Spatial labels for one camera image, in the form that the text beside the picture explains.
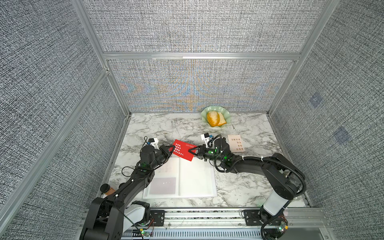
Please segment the small red card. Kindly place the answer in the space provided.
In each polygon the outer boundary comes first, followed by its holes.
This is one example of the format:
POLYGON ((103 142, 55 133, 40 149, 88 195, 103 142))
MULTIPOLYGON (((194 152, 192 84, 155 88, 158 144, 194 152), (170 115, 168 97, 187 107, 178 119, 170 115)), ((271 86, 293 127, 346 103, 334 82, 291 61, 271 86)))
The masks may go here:
POLYGON ((182 158, 184 160, 187 160, 191 162, 193 160, 192 156, 189 154, 188 150, 190 148, 196 147, 195 145, 182 142, 180 140, 175 140, 173 145, 175 146, 175 149, 173 151, 173 155, 182 158))

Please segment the white photo album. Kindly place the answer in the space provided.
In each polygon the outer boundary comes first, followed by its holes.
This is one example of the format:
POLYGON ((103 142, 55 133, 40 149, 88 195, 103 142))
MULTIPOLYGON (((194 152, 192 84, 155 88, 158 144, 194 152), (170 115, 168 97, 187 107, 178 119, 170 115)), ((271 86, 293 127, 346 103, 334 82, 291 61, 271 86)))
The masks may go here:
POLYGON ((208 162, 171 157, 155 170, 144 199, 207 198, 217 196, 215 169, 208 162))

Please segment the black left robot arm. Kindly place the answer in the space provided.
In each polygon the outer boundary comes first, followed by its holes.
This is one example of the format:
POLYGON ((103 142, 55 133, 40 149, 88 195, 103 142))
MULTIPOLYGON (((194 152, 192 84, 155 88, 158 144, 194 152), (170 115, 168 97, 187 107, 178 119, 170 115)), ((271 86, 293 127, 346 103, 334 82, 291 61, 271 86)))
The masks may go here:
POLYGON ((170 159, 174 150, 174 145, 161 145, 158 150, 151 145, 142 147, 140 161, 129 180, 113 194, 105 198, 97 197, 92 201, 80 239, 120 240, 124 232, 124 220, 135 225, 135 222, 124 214, 127 205, 151 183, 155 170, 170 159))

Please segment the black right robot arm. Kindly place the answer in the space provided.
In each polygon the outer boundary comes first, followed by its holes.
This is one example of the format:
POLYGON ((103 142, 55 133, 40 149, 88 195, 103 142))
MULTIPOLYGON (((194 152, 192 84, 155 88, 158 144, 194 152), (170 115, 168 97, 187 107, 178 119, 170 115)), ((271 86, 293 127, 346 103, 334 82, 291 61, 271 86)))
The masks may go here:
POLYGON ((307 190, 304 173, 279 153, 267 157, 240 156, 232 152, 226 138, 221 137, 188 152, 198 159, 214 161, 214 168, 220 173, 265 176, 273 191, 260 209, 261 216, 281 216, 290 202, 307 190))

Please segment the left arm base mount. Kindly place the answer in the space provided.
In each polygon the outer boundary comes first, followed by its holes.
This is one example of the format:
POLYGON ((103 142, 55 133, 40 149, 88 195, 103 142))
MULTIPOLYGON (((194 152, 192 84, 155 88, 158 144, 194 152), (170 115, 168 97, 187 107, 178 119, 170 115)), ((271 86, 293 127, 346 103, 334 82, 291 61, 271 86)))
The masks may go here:
POLYGON ((150 207, 149 203, 134 201, 124 210, 126 217, 130 219, 124 220, 124 227, 163 227, 165 222, 165 211, 155 210, 150 207))

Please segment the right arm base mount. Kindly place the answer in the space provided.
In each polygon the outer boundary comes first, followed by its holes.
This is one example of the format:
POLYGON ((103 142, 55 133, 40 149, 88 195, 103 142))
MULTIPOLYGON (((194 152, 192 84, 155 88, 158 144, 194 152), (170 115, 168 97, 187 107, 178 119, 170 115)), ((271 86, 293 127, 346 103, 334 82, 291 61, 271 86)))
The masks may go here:
POLYGON ((260 228, 263 240, 278 240, 288 229, 288 220, 281 209, 277 214, 271 215, 264 208, 258 210, 242 210, 241 216, 245 219, 247 226, 260 228))

